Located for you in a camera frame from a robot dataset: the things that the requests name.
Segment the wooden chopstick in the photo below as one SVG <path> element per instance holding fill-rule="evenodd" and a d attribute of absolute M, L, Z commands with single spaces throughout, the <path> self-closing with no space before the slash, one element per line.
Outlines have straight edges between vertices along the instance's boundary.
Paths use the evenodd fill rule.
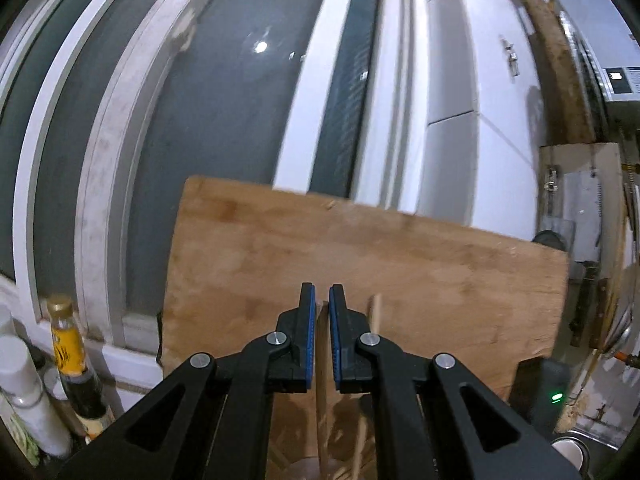
<path fill-rule="evenodd" d="M 319 461 L 319 478 L 329 478 L 329 433 L 328 433 L 328 371 L 331 364 L 329 356 L 329 306 L 326 302 L 320 307 L 316 329 L 316 428 Z"/>
<path fill-rule="evenodd" d="M 381 326 L 381 311 L 383 307 L 383 298 L 381 294 L 375 294 L 369 300 L 367 318 L 369 321 L 370 329 L 373 333 L 378 334 Z M 367 415 L 367 403 L 369 402 L 368 396 L 362 396 L 359 399 L 359 417 L 355 440 L 354 457 L 352 458 L 352 470 L 350 471 L 350 478 L 356 480 L 360 478 L 360 471 L 364 456 L 364 447 L 367 443 L 368 434 L 368 415 Z"/>

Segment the translucent plastic cup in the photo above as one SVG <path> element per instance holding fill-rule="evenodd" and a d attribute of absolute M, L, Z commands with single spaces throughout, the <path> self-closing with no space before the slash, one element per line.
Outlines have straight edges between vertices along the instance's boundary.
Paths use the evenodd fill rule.
<path fill-rule="evenodd" d="M 304 457 L 290 462 L 284 455 L 268 456 L 265 478 L 267 480 L 317 480 L 321 478 L 318 457 Z"/>

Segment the black device green led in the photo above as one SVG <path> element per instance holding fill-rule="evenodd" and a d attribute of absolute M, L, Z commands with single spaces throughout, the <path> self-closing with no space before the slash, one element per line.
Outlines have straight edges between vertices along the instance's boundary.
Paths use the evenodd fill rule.
<path fill-rule="evenodd" d="M 572 372 L 551 358 L 536 356 L 518 363 L 508 403 L 522 419 L 550 439 L 566 401 Z"/>

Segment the oyster sauce bottle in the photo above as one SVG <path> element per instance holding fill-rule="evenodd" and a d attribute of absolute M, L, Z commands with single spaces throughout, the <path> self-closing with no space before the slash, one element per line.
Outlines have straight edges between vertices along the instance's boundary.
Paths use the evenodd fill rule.
<path fill-rule="evenodd" d="M 114 422 L 114 415 L 94 371 L 76 322 L 74 303 L 66 295 L 47 299 L 55 366 L 70 406 L 93 441 Z"/>

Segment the small spice glass jar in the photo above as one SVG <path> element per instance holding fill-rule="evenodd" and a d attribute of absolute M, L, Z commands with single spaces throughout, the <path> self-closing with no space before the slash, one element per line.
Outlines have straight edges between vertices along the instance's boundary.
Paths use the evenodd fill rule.
<path fill-rule="evenodd" d="M 60 376 L 58 376 L 58 370 L 53 365 L 49 365 L 42 372 L 41 378 L 51 403 L 62 422 L 77 437 L 85 437 L 85 429 L 67 399 Z"/>

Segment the wooden cutting board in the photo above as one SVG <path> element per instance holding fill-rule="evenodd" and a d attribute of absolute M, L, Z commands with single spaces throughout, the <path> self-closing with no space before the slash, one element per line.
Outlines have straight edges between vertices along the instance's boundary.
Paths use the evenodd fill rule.
<path fill-rule="evenodd" d="M 305 283 L 333 285 L 405 352 L 457 358 L 501 399 L 518 362 L 550 351 L 564 302 L 562 252 L 319 195 L 204 177 L 186 180 L 168 262 L 162 363 L 216 359 L 272 332 Z"/>

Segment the white lidded salt jar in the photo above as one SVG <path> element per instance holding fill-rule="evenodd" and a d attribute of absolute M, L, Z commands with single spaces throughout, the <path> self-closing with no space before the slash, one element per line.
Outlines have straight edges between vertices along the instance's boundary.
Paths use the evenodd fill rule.
<path fill-rule="evenodd" d="M 28 347 L 17 336 L 1 337 L 1 390 L 42 452 L 70 456 L 70 432 L 44 390 Z"/>

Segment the hanging cleaver knife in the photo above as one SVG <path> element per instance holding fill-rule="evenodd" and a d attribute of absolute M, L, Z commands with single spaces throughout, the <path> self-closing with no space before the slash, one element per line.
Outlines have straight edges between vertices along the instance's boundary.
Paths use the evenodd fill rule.
<path fill-rule="evenodd" d="M 600 272 L 602 190 L 596 170 L 564 174 L 564 184 L 564 217 L 575 227 L 570 248 L 570 281 L 579 285 L 574 316 L 568 327 L 572 332 L 570 345 L 579 348 Z"/>

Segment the rusty vertical pipe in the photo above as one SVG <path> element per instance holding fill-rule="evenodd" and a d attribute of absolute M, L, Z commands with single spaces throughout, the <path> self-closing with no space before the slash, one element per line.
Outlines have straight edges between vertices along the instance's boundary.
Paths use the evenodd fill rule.
<path fill-rule="evenodd" d="M 567 143 L 593 143 L 596 133 L 590 124 L 570 44 L 561 24 L 546 0 L 521 0 L 551 67 L 559 92 L 564 136 Z"/>

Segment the white water heater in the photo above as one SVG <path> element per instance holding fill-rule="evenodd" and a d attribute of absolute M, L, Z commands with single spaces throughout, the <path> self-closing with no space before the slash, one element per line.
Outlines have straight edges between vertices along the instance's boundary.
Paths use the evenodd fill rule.
<path fill-rule="evenodd" d="M 607 103 L 639 103 L 639 44 L 612 0 L 555 0 L 586 48 Z"/>

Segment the window frame with glass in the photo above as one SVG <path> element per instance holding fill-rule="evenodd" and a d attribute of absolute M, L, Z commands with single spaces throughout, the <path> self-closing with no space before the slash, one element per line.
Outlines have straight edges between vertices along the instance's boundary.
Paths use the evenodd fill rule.
<path fill-rule="evenodd" d="M 428 0 L 9 0 L 1 297 L 50 351 L 72 296 L 90 358 L 160 378 L 169 247 L 193 176 L 418 211 Z"/>

